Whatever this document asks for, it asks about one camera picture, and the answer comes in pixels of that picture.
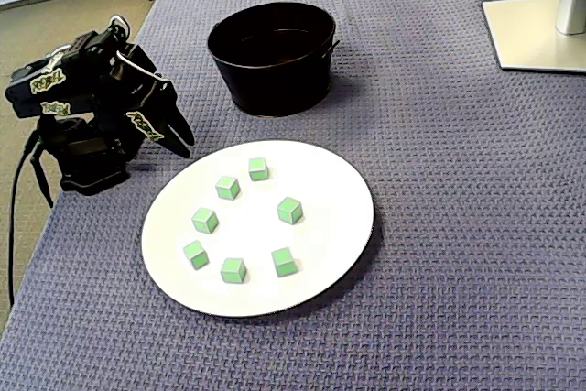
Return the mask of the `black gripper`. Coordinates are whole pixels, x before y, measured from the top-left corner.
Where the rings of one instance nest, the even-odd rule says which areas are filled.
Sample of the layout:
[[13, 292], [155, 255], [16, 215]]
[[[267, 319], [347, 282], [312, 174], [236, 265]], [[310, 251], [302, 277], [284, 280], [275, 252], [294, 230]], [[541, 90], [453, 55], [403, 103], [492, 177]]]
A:
[[[120, 52], [137, 68], [130, 66], [117, 56], [114, 57], [114, 64], [107, 76], [107, 110], [114, 113], [135, 110], [151, 91], [155, 83], [153, 74], [157, 71], [153, 61], [139, 45], [126, 44]], [[161, 93], [167, 122], [161, 120], [153, 123], [140, 111], [129, 111], [125, 115], [135, 129], [148, 140], [180, 157], [190, 158], [190, 152], [185, 143], [193, 146], [194, 136], [188, 122], [177, 107], [178, 96], [173, 84], [164, 82]]]

